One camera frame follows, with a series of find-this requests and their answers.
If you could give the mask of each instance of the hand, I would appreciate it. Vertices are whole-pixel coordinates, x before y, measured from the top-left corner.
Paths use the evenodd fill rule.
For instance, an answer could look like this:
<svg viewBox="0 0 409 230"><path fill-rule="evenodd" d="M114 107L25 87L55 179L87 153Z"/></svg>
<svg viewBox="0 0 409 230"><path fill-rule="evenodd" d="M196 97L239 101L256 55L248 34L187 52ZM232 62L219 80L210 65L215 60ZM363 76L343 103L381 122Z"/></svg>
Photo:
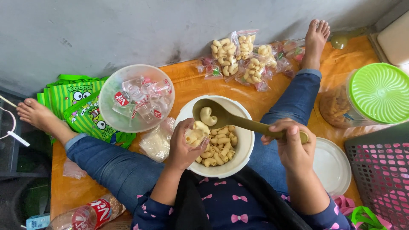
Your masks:
<svg viewBox="0 0 409 230"><path fill-rule="evenodd" d="M208 138L206 138L201 149L192 149L187 146L185 142L184 133L189 127L189 124L194 121L195 120L193 118L188 118L181 121L173 131L167 162L167 165L169 165L169 167L172 169L184 171L193 163L194 160L196 160L200 154L206 150L207 144L210 141Z"/></svg>
<svg viewBox="0 0 409 230"><path fill-rule="evenodd" d="M277 120L269 128L271 132L284 129L287 130L287 141L277 140L277 146L281 163L287 173L300 176L311 172L317 137L306 126L290 118ZM308 134L308 142L305 144L301 144L300 130ZM269 144L272 140L273 138L265 135L261 137L263 144Z"/></svg>

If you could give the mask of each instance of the black cardigan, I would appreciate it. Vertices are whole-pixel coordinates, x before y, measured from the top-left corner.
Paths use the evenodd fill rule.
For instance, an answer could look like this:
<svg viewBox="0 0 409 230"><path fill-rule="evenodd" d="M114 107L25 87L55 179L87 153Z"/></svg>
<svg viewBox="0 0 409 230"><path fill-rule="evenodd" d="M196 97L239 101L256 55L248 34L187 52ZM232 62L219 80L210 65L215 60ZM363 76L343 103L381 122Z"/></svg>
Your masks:
<svg viewBox="0 0 409 230"><path fill-rule="evenodd" d="M258 173L245 166L231 176L241 183L263 207L267 218L278 230L311 230L303 219L277 194ZM173 217L168 229L211 230L205 207L196 186L199 180L185 170L180 178Z"/></svg>

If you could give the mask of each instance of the blue jeans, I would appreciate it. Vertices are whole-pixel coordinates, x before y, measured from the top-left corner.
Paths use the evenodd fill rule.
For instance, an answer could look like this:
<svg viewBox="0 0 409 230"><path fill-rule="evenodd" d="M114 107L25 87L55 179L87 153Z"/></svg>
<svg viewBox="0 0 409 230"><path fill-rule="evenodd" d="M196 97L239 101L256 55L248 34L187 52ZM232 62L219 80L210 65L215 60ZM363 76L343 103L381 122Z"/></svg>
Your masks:
<svg viewBox="0 0 409 230"><path fill-rule="evenodd" d="M318 70L300 70L261 122L271 124L278 119L289 117L307 125L320 82L321 73ZM285 169L277 154L277 142L262 145L261 136L256 133L248 165L275 190L287 194ZM70 160L106 187L131 213L134 213L137 207L137 195L144 194L155 185L164 167L163 163L157 163L145 155L83 133L68 141L65 151Z"/></svg>

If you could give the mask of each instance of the bare foot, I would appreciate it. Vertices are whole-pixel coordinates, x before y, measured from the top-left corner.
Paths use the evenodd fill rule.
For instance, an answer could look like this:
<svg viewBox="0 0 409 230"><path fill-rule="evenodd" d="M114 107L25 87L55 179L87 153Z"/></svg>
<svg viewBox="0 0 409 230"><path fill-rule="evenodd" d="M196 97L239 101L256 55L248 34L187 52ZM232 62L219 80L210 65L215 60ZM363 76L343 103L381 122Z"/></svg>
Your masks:
<svg viewBox="0 0 409 230"><path fill-rule="evenodd" d="M302 61L303 69L319 70L319 60L330 33L330 27L324 20L318 22L318 19L314 19L311 21L306 34L306 53Z"/></svg>
<svg viewBox="0 0 409 230"><path fill-rule="evenodd" d="M64 145L68 140L78 135L70 129L67 123L60 120L47 107L32 98L25 99L24 103L18 103L16 110L20 120L51 134Z"/></svg>

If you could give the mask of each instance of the stick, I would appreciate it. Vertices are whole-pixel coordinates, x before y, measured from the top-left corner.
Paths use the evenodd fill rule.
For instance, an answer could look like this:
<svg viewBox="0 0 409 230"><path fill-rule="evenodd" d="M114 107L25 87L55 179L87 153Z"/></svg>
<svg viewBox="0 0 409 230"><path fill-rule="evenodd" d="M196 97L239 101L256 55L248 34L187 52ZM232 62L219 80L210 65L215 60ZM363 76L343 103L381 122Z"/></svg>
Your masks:
<svg viewBox="0 0 409 230"><path fill-rule="evenodd" d="M2 95L0 95L0 99L2 99L3 101L9 103L10 105L14 106L15 108L17 108L17 105L13 104L11 101L5 99Z"/></svg>

